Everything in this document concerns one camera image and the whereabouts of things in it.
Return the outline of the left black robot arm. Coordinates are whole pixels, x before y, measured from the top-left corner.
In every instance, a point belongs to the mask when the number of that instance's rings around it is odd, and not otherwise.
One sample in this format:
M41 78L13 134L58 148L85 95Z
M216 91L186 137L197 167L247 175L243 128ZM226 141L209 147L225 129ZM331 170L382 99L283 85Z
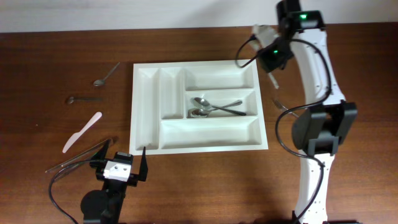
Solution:
M96 178L103 182L102 189L88 192L81 200L80 208L84 223L118 223L128 187L135 187L147 179L148 165L146 148L143 148L139 173L133 174L134 156L116 152L112 159L106 158L111 145L107 140L102 148L91 157L90 167L95 169Z

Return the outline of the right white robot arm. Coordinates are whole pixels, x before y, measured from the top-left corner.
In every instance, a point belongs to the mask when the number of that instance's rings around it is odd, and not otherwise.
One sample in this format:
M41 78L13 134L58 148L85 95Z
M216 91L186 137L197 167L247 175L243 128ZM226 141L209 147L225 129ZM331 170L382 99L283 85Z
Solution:
M294 121L294 150L281 146L300 159L298 201L292 223L327 223L326 195L331 165L346 139L358 110L340 90L328 54L326 26L320 11L302 10L298 0L276 5L278 30L272 37L258 37L258 61L270 73L284 69L295 58L300 70L305 104L294 111L303 113Z

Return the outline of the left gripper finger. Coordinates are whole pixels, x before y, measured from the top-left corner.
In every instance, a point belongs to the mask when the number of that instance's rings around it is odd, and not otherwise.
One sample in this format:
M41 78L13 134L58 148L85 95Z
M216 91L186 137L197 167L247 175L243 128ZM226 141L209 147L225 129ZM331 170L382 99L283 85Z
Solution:
M110 140L108 139L105 141L102 148L98 152L94 153L94 155L91 157L91 168L97 168L103 164L103 162L105 161L106 153L109 149L109 145Z
M140 167L139 167L139 176L138 176L139 181L145 182L147 179L147 174L148 174L148 165L147 165L147 159L146 159L146 147L144 147L143 151L142 151L141 163L140 163Z

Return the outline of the steel tablespoon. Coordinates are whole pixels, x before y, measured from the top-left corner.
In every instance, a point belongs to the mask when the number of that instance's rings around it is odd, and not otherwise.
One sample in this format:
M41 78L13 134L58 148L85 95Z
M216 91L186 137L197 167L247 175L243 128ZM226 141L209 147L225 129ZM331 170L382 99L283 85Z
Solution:
M224 105L223 107L229 108L229 107L241 105L242 103L243 102L241 100L237 100L228 105ZM210 115L210 113L214 110L215 110L215 108L213 108L211 110L204 110L201 108L191 108L188 110L188 117L190 117L190 118L207 118Z
M215 108L216 110L222 110L222 111L225 111L225 112L228 112L228 113L232 113L232 114L235 114L235 115L246 116L245 112L230 110L230 109L227 109L227 108L222 108L222 107L219 107L219 106L211 105L209 101L207 101L204 98L200 98L200 97L195 97L193 99L193 103L196 106L199 106L199 108L204 109L204 110L210 110L212 108Z

